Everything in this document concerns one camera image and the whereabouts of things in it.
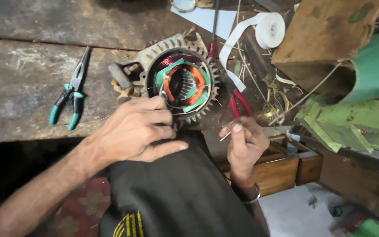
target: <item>worn wooden table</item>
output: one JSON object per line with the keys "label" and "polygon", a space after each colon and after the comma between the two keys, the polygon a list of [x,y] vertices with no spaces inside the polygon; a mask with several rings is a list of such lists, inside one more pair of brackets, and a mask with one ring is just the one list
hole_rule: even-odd
{"label": "worn wooden table", "polygon": [[[192,26],[208,42],[210,32],[170,8],[166,0],[0,0],[0,142],[87,136],[117,107],[108,65]],[[87,45],[94,48],[83,86],[85,108],[70,132],[72,106],[63,109],[54,126],[48,124],[49,114]],[[245,98],[259,113],[264,101],[247,73],[245,83]],[[215,103],[202,121],[201,128],[212,129],[214,139],[222,112]]]}

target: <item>red plier handle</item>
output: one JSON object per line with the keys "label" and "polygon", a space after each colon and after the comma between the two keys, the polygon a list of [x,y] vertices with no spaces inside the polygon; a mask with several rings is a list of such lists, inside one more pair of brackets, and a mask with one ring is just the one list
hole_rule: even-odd
{"label": "red plier handle", "polygon": [[247,113],[247,116],[252,116],[252,113],[251,113],[251,109],[248,105],[248,102],[246,102],[244,96],[239,92],[238,89],[234,89],[233,90],[233,94],[230,96],[230,99],[229,99],[229,104],[230,104],[230,108],[232,109],[232,113],[233,115],[235,116],[235,119],[239,118],[240,115],[238,113],[238,108],[236,106],[236,100],[235,100],[235,97],[241,102],[241,104],[243,105],[246,113]]}

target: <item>metal bangle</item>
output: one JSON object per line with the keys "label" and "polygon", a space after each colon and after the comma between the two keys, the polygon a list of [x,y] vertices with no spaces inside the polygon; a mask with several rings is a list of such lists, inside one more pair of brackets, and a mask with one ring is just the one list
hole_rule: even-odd
{"label": "metal bangle", "polygon": [[257,197],[255,197],[255,198],[252,199],[251,201],[246,201],[246,202],[243,201],[242,204],[244,204],[244,205],[250,205],[250,204],[253,204],[254,202],[257,202],[258,199],[261,197],[260,187],[258,186],[257,183],[254,183],[254,184],[255,184],[255,186],[257,187],[257,191],[258,191],[258,195],[257,195]]}
{"label": "metal bangle", "polygon": [[195,7],[197,6],[197,2],[195,0],[192,0],[192,8],[190,8],[190,9],[181,9],[181,8],[178,8],[177,6],[175,6],[175,4],[173,3],[173,0],[169,0],[169,1],[171,2],[172,6],[174,8],[176,8],[176,10],[178,10],[179,12],[190,12],[190,11],[194,10]]}

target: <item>red patterned cloth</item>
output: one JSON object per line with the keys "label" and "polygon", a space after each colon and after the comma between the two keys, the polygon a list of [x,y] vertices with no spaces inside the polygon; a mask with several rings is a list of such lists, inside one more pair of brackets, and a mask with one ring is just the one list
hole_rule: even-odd
{"label": "red patterned cloth", "polygon": [[33,237],[97,237],[100,219],[110,205],[106,177],[93,177],[73,190]]}

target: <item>red-handled pliers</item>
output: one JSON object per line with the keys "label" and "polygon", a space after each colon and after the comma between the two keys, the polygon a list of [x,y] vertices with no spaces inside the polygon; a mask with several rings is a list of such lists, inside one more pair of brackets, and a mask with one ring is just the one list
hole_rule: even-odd
{"label": "red-handled pliers", "polygon": [[250,109],[250,107],[248,105],[248,102],[246,102],[244,96],[239,92],[238,89],[234,89],[233,90],[233,94],[229,98],[229,105],[230,105],[230,108],[232,109],[232,113],[235,116],[235,119],[237,119],[237,118],[240,117],[239,112],[238,112],[238,108],[236,106],[235,97],[243,105],[243,107],[245,109],[245,112],[247,113],[247,116],[252,116],[251,109]]}
{"label": "red-handled pliers", "polygon": [[251,109],[248,105],[248,102],[246,102],[244,96],[236,88],[235,84],[229,78],[227,73],[224,70],[221,70],[221,75],[222,75],[222,81],[224,83],[224,86],[226,87],[227,91],[230,94],[229,105],[230,105],[230,108],[232,109],[232,113],[233,113],[235,119],[240,117],[239,112],[238,112],[238,106],[236,104],[235,98],[238,99],[239,102],[242,104],[243,108],[245,109],[246,116],[252,116],[252,112],[251,112]]}

